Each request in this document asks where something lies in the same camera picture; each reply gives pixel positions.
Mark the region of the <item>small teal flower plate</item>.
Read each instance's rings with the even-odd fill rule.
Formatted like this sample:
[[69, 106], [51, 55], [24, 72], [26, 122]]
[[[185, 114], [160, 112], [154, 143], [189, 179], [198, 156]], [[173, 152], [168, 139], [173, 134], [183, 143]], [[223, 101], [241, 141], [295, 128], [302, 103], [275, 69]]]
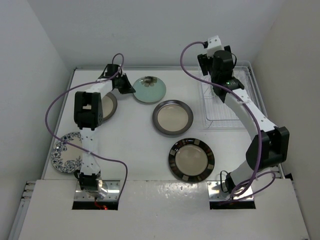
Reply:
[[165, 83], [156, 76], [144, 76], [137, 79], [133, 88], [135, 90], [134, 97], [147, 104], [160, 101], [167, 92]]

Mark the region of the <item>large teal flower plate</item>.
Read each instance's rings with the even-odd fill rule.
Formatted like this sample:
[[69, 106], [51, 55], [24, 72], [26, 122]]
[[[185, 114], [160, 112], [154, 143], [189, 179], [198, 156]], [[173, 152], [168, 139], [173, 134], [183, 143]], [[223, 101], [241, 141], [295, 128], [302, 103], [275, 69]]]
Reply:
[[216, 93], [215, 93], [215, 91], [214, 91], [214, 90], [215, 90], [215, 89], [214, 89], [214, 86], [211, 85], [210, 87], [211, 87], [211, 94], [212, 94], [212, 96], [213, 96], [213, 97], [216, 97], [217, 95], [216, 95]]

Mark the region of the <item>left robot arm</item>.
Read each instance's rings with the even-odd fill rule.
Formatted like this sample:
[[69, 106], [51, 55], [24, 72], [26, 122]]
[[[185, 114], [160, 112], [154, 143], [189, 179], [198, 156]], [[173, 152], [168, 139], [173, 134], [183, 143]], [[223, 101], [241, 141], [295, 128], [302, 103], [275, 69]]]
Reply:
[[129, 82], [122, 67], [108, 64], [97, 81], [85, 91], [77, 91], [74, 95], [74, 122], [79, 128], [82, 148], [81, 169], [78, 181], [81, 190], [91, 194], [103, 191], [101, 167], [98, 158], [98, 128], [104, 122], [102, 99], [117, 89], [120, 94], [133, 94], [135, 89]]

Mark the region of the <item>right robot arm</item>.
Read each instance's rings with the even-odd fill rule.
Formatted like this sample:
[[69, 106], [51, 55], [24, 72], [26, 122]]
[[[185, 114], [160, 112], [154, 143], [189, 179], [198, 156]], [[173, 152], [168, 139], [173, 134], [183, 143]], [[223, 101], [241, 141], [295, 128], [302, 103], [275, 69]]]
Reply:
[[229, 46], [209, 47], [206, 41], [203, 47], [206, 53], [197, 57], [202, 74], [210, 76], [214, 94], [235, 113], [251, 139], [245, 161], [226, 175], [225, 187], [233, 194], [238, 187], [249, 186], [258, 172], [286, 160], [290, 133], [259, 110], [244, 84], [234, 76], [237, 58]]

